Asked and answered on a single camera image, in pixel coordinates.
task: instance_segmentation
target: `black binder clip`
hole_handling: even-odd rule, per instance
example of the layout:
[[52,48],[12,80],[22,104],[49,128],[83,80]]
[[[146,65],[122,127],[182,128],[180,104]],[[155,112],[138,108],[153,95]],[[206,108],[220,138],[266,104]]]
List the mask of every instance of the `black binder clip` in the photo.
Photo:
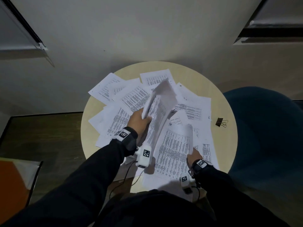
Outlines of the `black binder clip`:
[[216,125],[226,127],[227,123],[228,123],[228,120],[223,120],[223,118],[218,118]]

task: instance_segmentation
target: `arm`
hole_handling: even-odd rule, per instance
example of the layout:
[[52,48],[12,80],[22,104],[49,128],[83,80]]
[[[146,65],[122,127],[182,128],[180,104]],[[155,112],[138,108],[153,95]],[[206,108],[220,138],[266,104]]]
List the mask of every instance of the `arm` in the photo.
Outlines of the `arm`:
[[65,182],[21,210],[3,226],[88,226],[98,216],[107,187],[124,159],[115,141],[90,156]]
[[[194,149],[193,154],[187,156],[190,166],[202,159],[198,154],[199,152]],[[202,168],[195,174],[195,179],[207,191],[207,199],[219,223],[239,226],[249,222],[250,225],[270,223],[288,226],[267,208],[239,191],[228,174],[213,166]]]

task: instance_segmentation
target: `round table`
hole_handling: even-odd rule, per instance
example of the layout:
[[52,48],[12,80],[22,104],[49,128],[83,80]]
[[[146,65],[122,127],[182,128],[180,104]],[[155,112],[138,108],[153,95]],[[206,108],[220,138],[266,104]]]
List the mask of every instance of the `round table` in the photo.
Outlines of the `round table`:
[[[176,83],[180,82],[198,96],[211,98],[211,133],[220,170],[227,173],[236,155],[238,144],[237,125],[229,103],[210,80],[190,68],[163,61],[133,64],[116,71],[115,74],[124,80],[130,80],[140,77],[140,73],[164,69],[170,70]],[[92,96],[85,106],[81,121],[81,142],[86,158],[99,149],[95,146],[99,133],[88,120],[99,113],[104,106],[104,103]],[[215,125],[218,118],[228,120],[226,128]]]

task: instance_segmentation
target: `black clothing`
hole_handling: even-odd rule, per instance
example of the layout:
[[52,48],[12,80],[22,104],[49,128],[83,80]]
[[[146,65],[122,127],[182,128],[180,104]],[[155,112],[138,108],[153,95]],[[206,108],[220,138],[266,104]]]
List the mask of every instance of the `black clothing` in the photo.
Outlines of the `black clothing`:
[[217,221],[193,203],[164,191],[126,198],[102,208],[107,187],[124,159],[115,141],[89,157],[65,182],[36,203],[17,213],[3,226],[288,226],[269,210],[238,191],[230,177],[205,167],[196,180],[207,191]]

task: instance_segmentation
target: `person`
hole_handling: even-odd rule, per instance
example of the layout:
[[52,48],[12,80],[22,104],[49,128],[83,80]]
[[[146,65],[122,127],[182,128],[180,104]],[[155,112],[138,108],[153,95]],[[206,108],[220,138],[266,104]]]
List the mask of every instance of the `person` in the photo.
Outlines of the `person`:
[[[140,137],[150,118],[142,109],[133,113],[123,132]],[[115,178],[129,148],[117,139],[95,152],[65,182],[36,203],[21,210],[3,226],[247,226],[271,224],[288,226],[273,213],[240,192],[228,174],[204,162],[198,151],[187,156],[197,182],[207,191],[215,220],[194,203],[151,190],[111,200],[102,209],[107,187]]]

